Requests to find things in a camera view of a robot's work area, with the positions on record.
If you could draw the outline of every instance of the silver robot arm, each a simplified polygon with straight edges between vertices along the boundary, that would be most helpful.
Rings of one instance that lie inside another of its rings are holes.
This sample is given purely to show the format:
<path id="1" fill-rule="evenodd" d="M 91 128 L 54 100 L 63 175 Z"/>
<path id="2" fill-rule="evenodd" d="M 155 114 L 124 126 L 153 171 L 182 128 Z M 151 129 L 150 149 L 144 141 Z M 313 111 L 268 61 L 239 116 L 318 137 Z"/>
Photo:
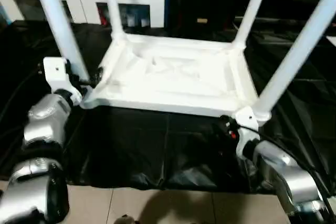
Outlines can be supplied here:
<path id="1" fill-rule="evenodd" d="M 62 168 L 64 126 L 71 108 L 82 96 L 80 88 L 70 82 L 63 59 L 45 58 L 44 67 L 53 93 L 43 97 L 28 112 L 22 161 L 15 166 L 0 199 L 0 224 L 59 223 L 69 211 Z M 57 75 L 50 77 L 47 68 L 51 67 Z"/>
<path id="2" fill-rule="evenodd" d="M 260 140 L 259 126 L 251 107 L 237 111 L 224 129 L 227 133 L 238 133 L 237 157 L 259 170 L 266 184 L 275 190 L 289 217 L 311 214 L 318 216 L 321 211 L 327 211 L 330 218 L 334 218 L 330 205 L 326 206 L 327 199 L 322 197 L 307 166 L 298 163 L 271 139 L 263 137 Z"/>

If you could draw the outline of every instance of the white bracket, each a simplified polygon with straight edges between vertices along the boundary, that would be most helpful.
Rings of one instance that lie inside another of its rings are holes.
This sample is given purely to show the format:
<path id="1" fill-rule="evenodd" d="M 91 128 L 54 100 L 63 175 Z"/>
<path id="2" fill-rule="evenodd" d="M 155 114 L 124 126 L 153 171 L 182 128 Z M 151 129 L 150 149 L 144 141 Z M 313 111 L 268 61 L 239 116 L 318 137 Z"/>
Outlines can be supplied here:
<path id="1" fill-rule="evenodd" d="M 255 117 L 251 107 L 244 107 L 241 110 L 238 110 L 232 115 L 232 118 L 234 118 L 236 122 L 241 126 L 245 126 L 256 131 L 258 131 L 259 129 L 257 118 Z M 238 133 L 239 142 L 236 148 L 236 154 L 239 158 L 245 159 L 245 157 L 243 156 L 243 149 L 246 143 L 254 139 L 260 139 L 260 136 L 259 134 L 242 127 L 238 129 Z"/>
<path id="2" fill-rule="evenodd" d="M 82 95 L 69 80 L 69 75 L 65 70 L 66 62 L 66 59 L 62 57 L 45 57 L 43 59 L 45 77 L 52 92 L 58 89 L 69 91 L 72 94 L 73 105 L 77 106 L 82 100 Z"/>

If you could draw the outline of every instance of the beige floor tile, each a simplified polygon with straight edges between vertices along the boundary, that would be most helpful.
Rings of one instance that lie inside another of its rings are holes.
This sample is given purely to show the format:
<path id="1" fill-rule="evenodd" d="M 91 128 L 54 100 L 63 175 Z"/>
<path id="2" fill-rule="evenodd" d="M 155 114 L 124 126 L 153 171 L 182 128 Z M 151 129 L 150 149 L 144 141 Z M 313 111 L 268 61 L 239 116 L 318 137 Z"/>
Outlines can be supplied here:
<path id="1" fill-rule="evenodd" d="M 68 186 L 70 213 L 65 224 L 106 224 L 112 189 Z"/>
<path id="2" fill-rule="evenodd" d="M 113 191 L 108 224 L 127 214 L 141 224 L 214 224 L 211 193 L 119 188 Z"/>
<path id="3" fill-rule="evenodd" d="M 0 190 L 5 190 L 7 188 L 8 181 L 0 180 Z"/>
<path id="4" fill-rule="evenodd" d="M 274 195 L 215 193 L 213 197 L 217 223 L 289 223 L 278 198 Z"/>

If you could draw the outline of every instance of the cabinet door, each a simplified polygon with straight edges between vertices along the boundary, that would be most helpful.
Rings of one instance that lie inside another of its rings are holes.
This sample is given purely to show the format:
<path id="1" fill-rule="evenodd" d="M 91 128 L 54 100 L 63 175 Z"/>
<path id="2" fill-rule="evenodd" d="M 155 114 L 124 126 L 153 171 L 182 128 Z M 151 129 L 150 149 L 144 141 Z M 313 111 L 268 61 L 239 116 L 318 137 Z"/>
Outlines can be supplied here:
<path id="1" fill-rule="evenodd" d="M 164 25 L 164 0 L 117 0 L 119 4 L 148 5 L 151 27 Z M 98 6 L 107 0 L 81 0 L 88 23 L 100 24 Z"/>
<path id="2" fill-rule="evenodd" d="M 86 18 L 80 0 L 61 0 L 69 20 L 74 23 L 86 23 Z M 45 19 L 39 0 L 0 0 L 11 21 Z"/>

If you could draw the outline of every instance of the black tablecloth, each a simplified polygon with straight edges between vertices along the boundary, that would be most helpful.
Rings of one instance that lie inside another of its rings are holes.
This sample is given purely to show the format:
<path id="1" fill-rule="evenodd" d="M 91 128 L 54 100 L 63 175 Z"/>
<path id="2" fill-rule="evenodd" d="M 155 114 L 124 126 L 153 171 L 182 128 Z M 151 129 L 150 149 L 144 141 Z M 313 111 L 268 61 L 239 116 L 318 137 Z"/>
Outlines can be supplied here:
<path id="1" fill-rule="evenodd" d="M 89 24 L 72 28 L 87 68 L 94 74 L 111 42 L 111 30 Z M 162 29 L 131 32 L 186 37 Z M 230 41 L 234 35 L 234 31 L 194 33 L 193 38 Z M 245 56 L 258 92 L 294 39 L 284 32 L 268 36 L 256 31 L 250 36 Z M 44 76 L 36 71 L 37 65 L 43 57 L 59 52 L 47 23 L 38 22 L 14 22 L 0 34 L 0 50 L 0 179 L 8 179 L 18 159 L 27 111 L 50 92 Z M 330 194 L 335 192 L 336 174 L 335 53 L 326 39 L 320 41 L 263 128 L 296 158 L 320 170 L 319 177 Z M 228 140 L 214 134 L 213 125 L 218 121 L 106 106 L 92 110 L 76 107 L 66 128 L 64 167 L 68 182 L 139 189 L 260 190 L 258 177 L 241 175 Z"/>

